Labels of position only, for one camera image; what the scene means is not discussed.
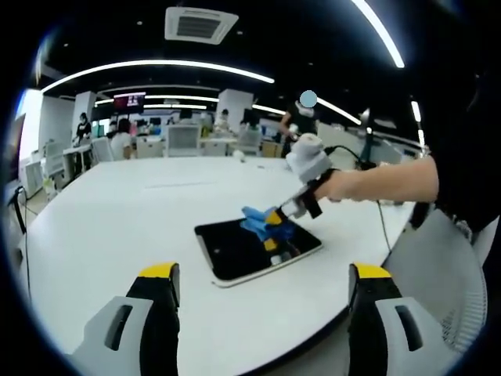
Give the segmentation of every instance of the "tablet screen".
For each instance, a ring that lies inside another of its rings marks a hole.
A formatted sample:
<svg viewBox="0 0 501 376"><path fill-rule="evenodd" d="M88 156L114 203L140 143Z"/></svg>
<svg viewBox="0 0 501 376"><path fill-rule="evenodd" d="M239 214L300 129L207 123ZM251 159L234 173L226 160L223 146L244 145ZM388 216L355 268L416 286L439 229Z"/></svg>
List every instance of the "tablet screen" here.
<svg viewBox="0 0 501 376"><path fill-rule="evenodd" d="M220 280L235 280L272 266L269 252L255 233L240 227L242 221L237 219L195 227L195 234L207 249L214 275ZM295 231L287 245L290 257L298 257L322 246L319 239L292 223Z"/></svg>

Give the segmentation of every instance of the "computer monitor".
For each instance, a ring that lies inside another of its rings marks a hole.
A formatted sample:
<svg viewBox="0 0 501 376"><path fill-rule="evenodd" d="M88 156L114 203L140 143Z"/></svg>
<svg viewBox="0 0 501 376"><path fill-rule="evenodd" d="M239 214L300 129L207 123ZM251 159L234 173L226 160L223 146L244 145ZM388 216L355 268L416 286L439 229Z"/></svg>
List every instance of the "computer monitor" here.
<svg viewBox="0 0 501 376"><path fill-rule="evenodd" d="M179 120L191 119L192 116L193 116L193 111L191 111L190 108L183 108L181 109L181 113L179 114Z"/></svg>
<svg viewBox="0 0 501 376"><path fill-rule="evenodd" d="M243 111L243 122L245 124L249 124L250 126L255 127L256 125L259 124L259 115L255 110L252 110L250 108L246 108Z"/></svg>
<svg viewBox="0 0 501 376"><path fill-rule="evenodd" d="M144 111L145 92L130 92L113 97L116 114L141 114Z"/></svg>

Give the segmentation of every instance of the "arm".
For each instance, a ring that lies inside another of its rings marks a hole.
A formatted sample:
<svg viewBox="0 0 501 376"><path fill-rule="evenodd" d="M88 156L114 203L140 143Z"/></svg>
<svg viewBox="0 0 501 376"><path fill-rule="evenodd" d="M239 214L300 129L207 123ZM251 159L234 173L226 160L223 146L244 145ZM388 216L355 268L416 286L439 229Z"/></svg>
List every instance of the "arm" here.
<svg viewBox="0 0 501 376"><path fill-rule="evenodd" d="M123 133L124 137L124 159L131 159L132 156L132 138L128 133Z"/></svg>
<svg viewBox="0 0 501 376"><path fill-rule="evenodd" d="M316 192L318 199L355 201L392 200L432 202L438 196L434 159L426 157L403 164L384 165L369 171L335 172Z"/></svg>
<svg viewBox="0 0 501 376"><path fill-rule="evenodd" d="M280 121L279 125L279 130L282 132L285 136L291 136L291 133L289 131L289 126L287 125L290 120L290 112L286 112L285 115L283 115L282 120Z"/></svg>

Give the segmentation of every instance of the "ceiling vent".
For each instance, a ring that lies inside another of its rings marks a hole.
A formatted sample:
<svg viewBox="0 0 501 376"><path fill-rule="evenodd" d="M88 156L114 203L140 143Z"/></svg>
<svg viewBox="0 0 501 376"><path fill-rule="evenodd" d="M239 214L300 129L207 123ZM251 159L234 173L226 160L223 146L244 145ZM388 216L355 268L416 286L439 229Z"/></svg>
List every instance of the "ceiling vent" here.
<svg viewBox="0 0 501 376"><path fill-rule="evenodd" d="M218 45L238 20L236 14L171 7L165 11L165 39Z"/></svg>

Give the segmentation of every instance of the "ceiling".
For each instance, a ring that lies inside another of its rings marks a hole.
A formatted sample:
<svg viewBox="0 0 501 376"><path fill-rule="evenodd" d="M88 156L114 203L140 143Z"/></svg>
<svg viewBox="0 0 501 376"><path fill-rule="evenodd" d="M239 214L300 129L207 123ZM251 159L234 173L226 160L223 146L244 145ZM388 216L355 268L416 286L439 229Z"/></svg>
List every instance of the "ceiling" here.
<svg viewBox="0 0 501 376"><path fill-rule="evenodd" d="M128 60L195 60L262 74L275 83L191 67L123 67L76 78L46 94L189 85L252 92L258 104L283 110L298 91L311 89L355 116L370 107L378 117L393 120L400 136L416 138L411 98L420 102L423 126L430 134L446 127L473 90L475 60L467 34L433 2L366 2L387 28L405 68L395 67L380 37L351 0L142 0L120 6L102 2L99 7L82 5L62 20L50 38L46 65L67 75ZM234 13L239 20L220 45L166 41L165 9L176 5ZM52 81L42 77L38 87ZM145 91L218 94L175 87ZM325 121L353 125L325 107L319 110Z"/></svg>

